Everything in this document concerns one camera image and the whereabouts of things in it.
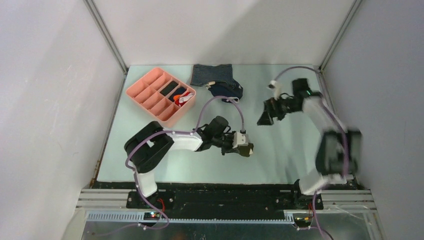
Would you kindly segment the olive green underwear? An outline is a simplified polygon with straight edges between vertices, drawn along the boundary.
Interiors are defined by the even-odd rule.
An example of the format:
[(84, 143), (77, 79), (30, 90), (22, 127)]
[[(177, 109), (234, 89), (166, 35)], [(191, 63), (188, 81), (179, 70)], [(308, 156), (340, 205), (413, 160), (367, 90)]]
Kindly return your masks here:
[(249, 157), (253, 154), (254, 144), (251, 142), (239, 144), (237, 146), (238, 154), (242, 157)]

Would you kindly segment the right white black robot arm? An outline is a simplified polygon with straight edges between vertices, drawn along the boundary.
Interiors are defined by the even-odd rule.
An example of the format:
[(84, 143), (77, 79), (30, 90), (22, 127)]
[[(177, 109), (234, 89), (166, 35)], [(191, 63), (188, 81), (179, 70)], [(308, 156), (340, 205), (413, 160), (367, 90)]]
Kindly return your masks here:
[(281, 90), (281, 84), (270, 81), (268, 88), (273, 96), (263, 102), (263, 112), (257, 121), (259, 126), (271, 126), (287, 114), (304, 113), (320, 132), (321, 139), (315, 155), (315, 168), (300, 178), (298, 191), (291, 194), (291, 204), (304, 209), (311, 196), (319, 194), (328, 185), (344, 184), (346, 177), (357, 172), (361, 156), (362, 133), (346, 127), (330, 110), (321, 92), (312, 90), (306, 78), (291, 82), (292, 94)]

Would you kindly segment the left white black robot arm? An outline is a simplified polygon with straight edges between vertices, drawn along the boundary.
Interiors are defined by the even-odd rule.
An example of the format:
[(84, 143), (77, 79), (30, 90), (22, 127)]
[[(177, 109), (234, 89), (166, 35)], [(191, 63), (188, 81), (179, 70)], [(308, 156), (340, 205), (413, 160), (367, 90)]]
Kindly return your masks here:
[(124, 144), (125, 166), (134, 173), (135, 187), (140, 191), (138, 201), (145, 208), (153, 208), (158, 202), (154, 169), (168, 152), (203, 152), (216, 147), (222, 155), (241, 154), (241, 148), (247, 144), (246, 131), (232, 130), (222, 116), (191, 131), (164, 128), (158, 121), (152, 121)]

